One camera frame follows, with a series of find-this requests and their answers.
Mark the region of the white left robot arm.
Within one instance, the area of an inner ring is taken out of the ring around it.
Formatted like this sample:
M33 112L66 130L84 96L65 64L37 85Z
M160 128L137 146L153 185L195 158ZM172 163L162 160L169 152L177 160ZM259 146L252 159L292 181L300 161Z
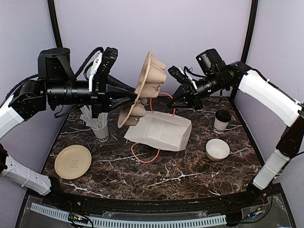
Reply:
M116 48L95 48L79 68L91 67L87 80L78 80L70 66L70 50L57 47L38 56L38 73L22 80L0 106L0 135L4 137L35 114L59 105L89 105L91 115L110 112L133 102L134 89L110 75L118 56Z

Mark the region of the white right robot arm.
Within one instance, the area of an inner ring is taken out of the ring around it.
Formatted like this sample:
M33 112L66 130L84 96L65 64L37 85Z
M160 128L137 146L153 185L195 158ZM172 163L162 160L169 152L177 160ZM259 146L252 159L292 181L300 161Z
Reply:
M226 64L216 49L208 49L196 56L203 71L199 80L185 67L171 66L169 74L180 86L168 102L169 108L203 107L203 99L211 94L229 90L232 86L259 101L276 114L286 125L275 151L249 185L250 190L242 196L247 206L253 206L261 198L259 190L265 189L291 159L300 154L304 138L304 105L265 78L257 69L236 61Z

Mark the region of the brown pulp cup carrier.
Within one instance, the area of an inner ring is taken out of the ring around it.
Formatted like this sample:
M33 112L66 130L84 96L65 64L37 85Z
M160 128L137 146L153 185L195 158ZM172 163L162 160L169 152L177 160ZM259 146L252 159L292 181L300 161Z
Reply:
M135 126L146 115L147 100L156 98L166 81L165 68L166 65L148 51L135 88L136 99L121 107L118 128Z

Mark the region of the white cream bear paper bag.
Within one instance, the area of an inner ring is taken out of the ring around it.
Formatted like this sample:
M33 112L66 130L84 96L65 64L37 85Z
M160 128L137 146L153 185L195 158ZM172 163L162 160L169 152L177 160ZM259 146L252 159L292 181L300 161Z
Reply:
M171 114L154 111L150 99L150 110L137 125L129 127L124 137L159 151L179 152L186 149L191 130L191 120L176 115L175 111Z

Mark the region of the black plastic cup lid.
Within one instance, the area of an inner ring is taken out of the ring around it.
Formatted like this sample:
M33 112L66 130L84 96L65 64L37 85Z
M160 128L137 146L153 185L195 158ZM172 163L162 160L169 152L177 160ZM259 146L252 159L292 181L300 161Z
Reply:
M215 117L217 120L223 122L223 123L228 123L231 120L231 114L227 110L218 110L215 113Z

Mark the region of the white paper coffee cup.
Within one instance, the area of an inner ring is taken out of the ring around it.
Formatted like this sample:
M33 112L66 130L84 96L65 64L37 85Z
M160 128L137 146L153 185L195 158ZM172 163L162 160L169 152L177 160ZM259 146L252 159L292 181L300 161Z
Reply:
M222 121L218 120L217 118L215 118L214 125L213 125L213 131L216 134L222 134L225 131L228 123L229 122L222 122Z

